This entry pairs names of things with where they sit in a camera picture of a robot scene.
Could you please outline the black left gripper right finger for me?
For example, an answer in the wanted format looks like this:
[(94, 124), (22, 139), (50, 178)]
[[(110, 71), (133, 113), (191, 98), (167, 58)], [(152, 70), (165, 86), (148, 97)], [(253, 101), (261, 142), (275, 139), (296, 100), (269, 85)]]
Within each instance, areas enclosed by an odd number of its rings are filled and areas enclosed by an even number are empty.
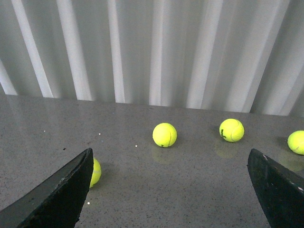
[(252, 149), (248, 173), (261, 208), (272, 228), (304, 226), (304, 178)]

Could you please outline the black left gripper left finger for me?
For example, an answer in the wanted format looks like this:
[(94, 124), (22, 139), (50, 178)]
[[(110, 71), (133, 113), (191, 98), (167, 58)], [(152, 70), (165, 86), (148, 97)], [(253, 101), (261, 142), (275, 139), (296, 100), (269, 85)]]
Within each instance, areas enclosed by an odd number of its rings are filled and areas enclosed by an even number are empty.
[(88, 148), (25, 196), (0, 212), (2, 228), (73, 228), (79, 220), (93, 173)]

